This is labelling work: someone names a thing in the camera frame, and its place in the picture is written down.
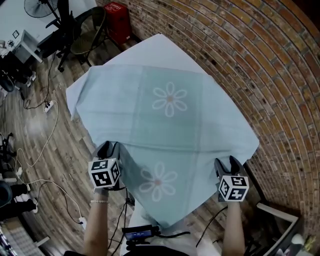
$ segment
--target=bracelet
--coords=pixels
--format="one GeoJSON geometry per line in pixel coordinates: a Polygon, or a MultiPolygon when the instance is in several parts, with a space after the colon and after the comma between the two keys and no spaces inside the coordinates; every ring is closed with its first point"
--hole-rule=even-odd
{"type": "Polygon", "coordinates": [[[106,201],[106,200],[91,200],[91,203],[107,204],[108,201],[106,201]]]}

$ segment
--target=light blue cloth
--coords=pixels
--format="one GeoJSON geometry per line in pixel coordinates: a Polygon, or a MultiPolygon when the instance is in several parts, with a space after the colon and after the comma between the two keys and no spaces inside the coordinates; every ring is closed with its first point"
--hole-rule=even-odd
{"type": "Polygon", "coordinates": [[[93,143],[119,142],[121,179],[169,227],[216,191],[215,158],[242,164],[259,141],[228,95],[205,74],[139,65],[90,68],[77,111],[93,143]]]}

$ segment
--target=white cable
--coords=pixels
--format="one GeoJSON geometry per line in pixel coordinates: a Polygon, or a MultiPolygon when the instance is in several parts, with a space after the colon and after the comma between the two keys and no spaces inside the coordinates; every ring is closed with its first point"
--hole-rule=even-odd
{"type": "Polygon", "coordinates": [[[53,129],[52,129],[52,132],[51,132],[51,134],[50,134],[49,138],[47,139],[46,143],[44,144],[44,146],[43,146],[43,148],[42,148],[42,150],[41,150],[41,153],[40,153],[39,157],[38,157],[38,158],[37,158],[37,160],[35,160],[35,162],[31,165],[31,164],[29,164],[29,163],[27,162],[27,159],[26,159],[26,156],[25,156],[25,152],[24,152],[24,150],[23,150],[22,148],[19,148],[19,149],[16,151],[15,172],[17,172],[17,161],[19,162],[19,160],[18,160],[18,153],[19,153],[19,150],[21,150],[21,151],[22,151],[22,154],[23,154],[24,160],[25,160],[26,164],[27,164],[28,166],[30,166],[30,167],[33,167],[33,166],[38,162],[38,160],[40,159],[40,157],[42,156],[42,153],[44,152],[46,145],[48,144],[48,142],[49,142],[49,140],[50,140],[50,138],[51,138],[52,134],[54,133],[55,128],[56,128],[56,125],[57,125],[57,122],[58,122],[58,116],[59,116],[59,105],[58,105],[58,102],[56,102],[55,100],[52,100],[52,102],[56,103],[56,107],[57,107],[57,114],[56,114],[55,124],[54,124],[54,126],[53,126],[53,129]]]}
{"type": "Polygon", "coordinates": [[[27,184],[32,184],[32,183],[35,183],[35,182],[50,182],[50,183],[53,183],[54,185],[56,185],[58,188],[60,188],[76,204],[76,206],[78,207],[78,210],[79,210],[80,217],[82,218],[79,204],[77,204],[77,202],[75,200],[73,200],[73,198],[70,195],[68,195],[68,193],[62,187],[60,187],[57,183],[55,183],[52,180],[38,179],[38,180],[29,182],[29,183],[24,183],[24,184],[27,185],[27,184]]]}
{"type": "MultiPolygon", "coordinates": [[[[40,157],[42,156],[42,153],[44,152],[46,145],[48,144],[48,142],[49,142],[52,134],[53,134],[54,131],[55,131],[55,128],[56,128],[57,122],[58,122],[58,116],[59,116],[59,105],[58,105],[58,102],[56,102],[55,100],[52,100],[52,102],[56,103],[56,107],[57,107],[57,114],[56,114],[56,119],[55,119],[55,123],[54,123],[53,129],[52,129],[52,132],[51,132],[49,138],[47,139],[46,143],[44,144],[44,146],[43,146],[43,148],[42,148],[42,150],[41,150],[41,153],[40,153],[39,157],[37,158],[37,160],[36,160],[32,165],[27,162],[27,159],[26,159],[24,150],[23,150],[22,148],[19,148],[19,149],[17,150],[17,152],[16,152],[16,159],[15,159],[15,174],[16,174],[16,176],[18,176],[18,175],[17,175],[17,162],[18,162],[19,165],[22,167],[22,164],[21,164],[21,162],[20,162],[19,159],[18,159],[19,150],[22,151],[22,154],[23,154],[23,157],[24,157],[24,160],[25,160],[26,164],[27,164],[28,166],[30,166],[30,167],[33,167],[33,166],[38,162],[38,160],[40,159],[40,157]]],[[[73,200],[73,198],[72,198],[70,195],[68,195],[68,193],[67,193],[62,187],[60,187],[57,183],[55,183],[54,181],[52,181],[52,180],[46,180],[46,179],[38,179],[38,180],[29,182],[29,183],[24,183],[24,181],[23,181],[20,177],[18,177],[18,178],[19,178],[19,180],[20,180],[23,184],[32,184],[32,183],[40,182],[40,181],[50,182],[50,183],[55,184],[57,187],[59,187],[59,188],[76,204],[76,206],[78,207],[78,210],[79,210],[80,217],[82,218],[81,211],[80,211],[80,207],[79,207],[79,205],[77,204],[77,202],[76,202],[75,200],[73,200]]]]}

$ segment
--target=power plug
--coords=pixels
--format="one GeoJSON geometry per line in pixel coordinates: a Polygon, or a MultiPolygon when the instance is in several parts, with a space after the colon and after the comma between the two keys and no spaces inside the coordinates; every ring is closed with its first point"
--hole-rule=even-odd
{"type": "Polygon", "coordinates": [[[52,100],[46,103],[44,107],[44,112],[48,113],[48,111],[53,107],[53,105],[54,105],[54,102],[52,100]]]}
{"type": "Polygon", "coordinates": [[[22,167],[19,167],[19,170],[17,171],[16,175],[17,175],[18,178],[21,178],[21,175],[22,175],[22,167]]]}
{"type": "Polygon", "coordinates": [[[81,226],[83,227],[84,230],[86,230],[86,226],[87,226],[87,219],[85,217],[80,217],[79,221],[81,223],[81,226]]]}

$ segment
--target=white box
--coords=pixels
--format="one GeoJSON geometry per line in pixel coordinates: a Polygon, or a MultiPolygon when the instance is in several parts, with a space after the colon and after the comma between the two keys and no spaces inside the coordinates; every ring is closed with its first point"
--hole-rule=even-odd
{"type": "Polygon", "coordinates": [[[119,162],[116,158],[91,161],[88,163],[88,171],[95,188],[113,187],[120,177],[119,162]]]}
{"type": "Polygon", "coordinates": [[[223,175],[219,192],[226,202],[242,202],[249,190],[248,177],[223,175]]]}

